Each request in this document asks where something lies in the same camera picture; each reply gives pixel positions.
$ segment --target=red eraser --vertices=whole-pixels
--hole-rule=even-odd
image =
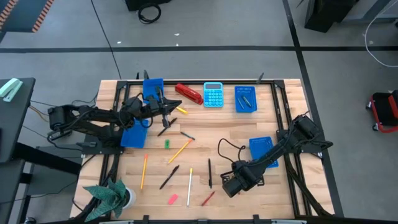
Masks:
[[[173,195],[170,197],[170,199],[169,199],[169,205],[172,205],[172,204],[176,201],[177,198],[178,198],[178,195],[173,194]]]

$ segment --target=red stapler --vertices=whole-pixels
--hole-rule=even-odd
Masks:
[[[188,88],[187,86],[178,83],[175,86],[175,91],[179,92],[181,95],[187,97],[188,99],[194,101],[195,103],[201,105],[203,103],[203,98],[201,97],[201,95],[195,91],[192,90],[191,88]]]

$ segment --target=blue plastic container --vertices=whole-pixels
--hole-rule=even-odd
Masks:
[[[262,137],[262,138],[254,138],[249,139],[249,147],[250,153],[253,160],[260,159],[263,155],[265,155],[268,151],[270,151],[274,145],[272,143],[271,137]],[[278,167],[278,161],[274,161],[268,168]]]
[[[251,108],[242,99],[242,96],[246,97]],[[256,89],[254,86],[235,86],[235,108],[238,113],[252,113],[257,110]]]
[[[148,120],[142,120],[144,126],[148,126]],[[147,137],[147,128],[144,128],[139,120],[134,120],[134,126],[124,130],[120,145],[123,147],[136,147],[142,149]]]
[[[156,94],[156,86],[159,86],[160,89],[162,90],[162,93],[164,93],[163,78],[144,80],[142,84],[142,87],[144,89],[143,91],[144,98],[147,98],[147,96],[149,95],[153,95],[154,98],[159,101],[159,97]]]

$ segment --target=potted plant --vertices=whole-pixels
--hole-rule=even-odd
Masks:
[[[108,187],[96,185],[83,188],[89,191],[92,196],[101,200],[101,204],[88,214],[85,222],[94,220],[112,210],[115,217],[119,218],[123,209],[129,208],[136,200],[134,191],[126,187],[122,180],[113,183],[109,179]]]

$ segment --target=red pen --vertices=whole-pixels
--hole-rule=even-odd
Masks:
[[[214,195],[215,192],[212,192],[209,197],[206,198],[206,200],[201,204],[202,206],[205,206],[207,201],[209,201],[209,199]]]

